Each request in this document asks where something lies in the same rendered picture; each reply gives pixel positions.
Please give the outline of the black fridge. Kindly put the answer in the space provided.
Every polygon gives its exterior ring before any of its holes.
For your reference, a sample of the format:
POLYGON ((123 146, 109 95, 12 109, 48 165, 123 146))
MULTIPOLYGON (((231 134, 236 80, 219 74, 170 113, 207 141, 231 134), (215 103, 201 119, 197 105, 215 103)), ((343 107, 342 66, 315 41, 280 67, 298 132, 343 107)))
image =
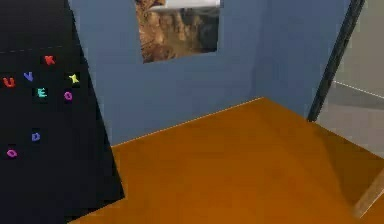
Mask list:
POLYGON ((68 0, 0 0, 0 224, 67 224, 123 196, 68 0))

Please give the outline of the brown framed wall picture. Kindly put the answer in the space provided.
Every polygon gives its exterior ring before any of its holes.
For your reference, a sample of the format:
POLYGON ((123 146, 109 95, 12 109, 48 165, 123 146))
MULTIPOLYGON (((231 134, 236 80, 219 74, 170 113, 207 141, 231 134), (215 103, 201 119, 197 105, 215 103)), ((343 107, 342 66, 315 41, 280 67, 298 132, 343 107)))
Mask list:
POLYGON ((135 0, 144 63, 215 52, 221 0, 135 0))

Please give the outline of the black door frame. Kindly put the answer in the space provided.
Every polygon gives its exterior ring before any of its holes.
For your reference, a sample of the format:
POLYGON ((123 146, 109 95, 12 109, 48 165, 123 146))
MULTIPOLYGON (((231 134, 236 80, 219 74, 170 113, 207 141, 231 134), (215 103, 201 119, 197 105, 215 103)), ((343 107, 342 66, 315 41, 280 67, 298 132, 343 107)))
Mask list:
POLYGON ((315 122, 321 112, 365 2, 366 0, 350 0, 348 10, 345 14, 345 18, 340 27, 339 34, 319 84, 319 88, 308 113, 307 120, 309 122, 315 122))

